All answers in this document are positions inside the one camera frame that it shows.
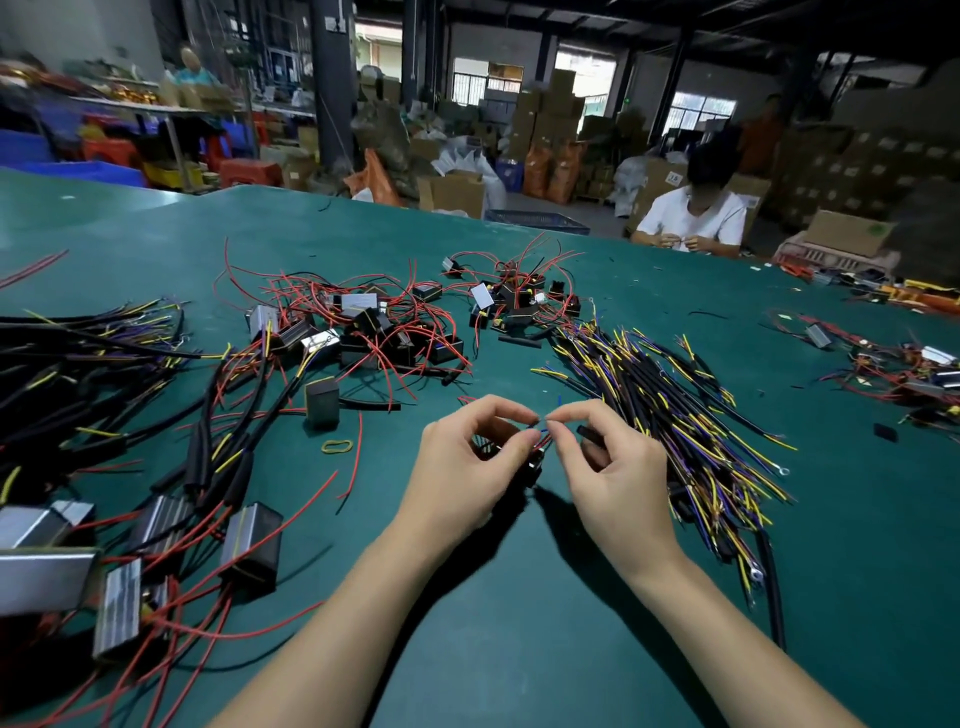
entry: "worker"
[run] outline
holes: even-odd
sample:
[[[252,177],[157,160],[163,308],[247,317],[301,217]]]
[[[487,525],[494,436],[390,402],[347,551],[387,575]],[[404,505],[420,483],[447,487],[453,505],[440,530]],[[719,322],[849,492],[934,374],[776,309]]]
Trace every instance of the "worker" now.
[[[772,93],[767,96],[760,116],[743,123],[743,131],[737,145],[741,154],[737,171],[742,175],[770,177],[782,136],[780,95]]]
[[[747,206],[725,189],[736,160],[736,151],[723,144],[695,148],[686,166],[690,184],[654,200],[631,241],[682,253],[738,257]]]
[[[197,53],[189,45],[180,48],[180,60],[183,61],[183,68],[174,74],[174,81],[178,84],[216,85],[220,83],[216,76],[204,68]]]
[[[210,728],[363,723],[420,592],[453,548],[484,523],[542,437],[536,427],[517,429],[508,420],[533,425],[538,416],[486,396],[426,427],[393,521]],[[684,556],[658,442],[600,400],[565,404],[546,421],[587,533],[673,637],[730,726],[861,726]],[[581,449],[566,426],[574,421],[587,421],[606,449]],[[502,451],[481,461],[471,446],[477,434],[501,443]]]

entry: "orange bag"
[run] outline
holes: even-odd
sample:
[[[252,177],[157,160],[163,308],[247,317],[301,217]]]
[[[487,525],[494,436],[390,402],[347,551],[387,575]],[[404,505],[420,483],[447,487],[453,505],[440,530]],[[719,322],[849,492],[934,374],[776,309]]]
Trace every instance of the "orange bag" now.
[[[552,157],[549,149],[536,144],[530,148],[527,159],[523,162],[523,194],[528,197],[546,197]]]
[[[587,149],[586,144],[567,142],[557,159],[557,167],[550,179],[546,199],[558,205],[566,205],[573,195],[573,188],[580,175],[580,157]]]
[[[403,207],[400,204],[399,195],[396,194],[394,182],[387,174],[387,170],[383,168],[383,163],[380,161],[380,157],[376,155],[376,151],[366,149],[363,156],[367,161],[367,168],[361,172],[354,172],[349,177],[344,177],[344,183],[350,191],[350,196],[357,194],[364,187],[369,187],[375,203]]]

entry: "hand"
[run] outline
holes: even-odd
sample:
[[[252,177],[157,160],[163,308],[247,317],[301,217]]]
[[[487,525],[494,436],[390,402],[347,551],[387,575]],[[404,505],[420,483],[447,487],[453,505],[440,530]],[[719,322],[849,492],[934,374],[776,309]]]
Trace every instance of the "hand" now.
[[[525,425],[540,419],[522,404],[487,395],[423,429],[394,524],[430,552],[446,555],[483,523],[540,440],[539,430],[520,430],[502,418]],[[470,445],[473,435],[502,450],[484,462]]]
[[[565,404],[546,416],[584,528],[628,582],[685,563],[667,503],[663,446],[600,400]],[[561,423],[586,420],[606,449],[578,445]]]
[[[660,235],[657,236],[658,248],[673,248],[679,242],[680,242],[680,236],[675,235],[672,232],[662,232]]]
[[[712,253],[716,242],[703,235],[694,235],[684,240],[686,249],[693,253]]]

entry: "white t-shirt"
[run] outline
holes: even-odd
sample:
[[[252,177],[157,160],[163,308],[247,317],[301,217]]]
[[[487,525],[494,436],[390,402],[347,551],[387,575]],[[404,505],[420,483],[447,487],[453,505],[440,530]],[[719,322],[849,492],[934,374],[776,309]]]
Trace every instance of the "white t-shirt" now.
[[[681,187],[660,195],[636,229],[648,235],[672,232],[681,238],[700,235],[717,240],[723,245],[740,244],[743,224],[747,219],[747,206],[738,195],[725,189],[717,201],[699,216],[690,214],[686,208],[688,202],[689,187]],[[683,242],[677,243],[673,249],[689,253]]]

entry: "wire bundle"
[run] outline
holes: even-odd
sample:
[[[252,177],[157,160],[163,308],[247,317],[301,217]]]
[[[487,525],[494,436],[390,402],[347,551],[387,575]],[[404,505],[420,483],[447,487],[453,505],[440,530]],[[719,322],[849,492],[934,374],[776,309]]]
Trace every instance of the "wire bundle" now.
[[[741,531],[763,532],[770,525],[760,508],[763,500],[789,501],[773,481],[788,470],[751,447],[717,416],[730,417],[771,442],[795,448],[739,414],[733,396],[685,337],[680,346],[685,357],[636,329],[609,335],[596,324],[582,324],[559,329],[554,342],[572,375],[546,366],[533,371],[561,379],[585,397],[602,399],[627,423],[663,443],[674,515],[695,523],[714,554],[737,564],[752,603],[753,588],[763,584],[766,570]]]

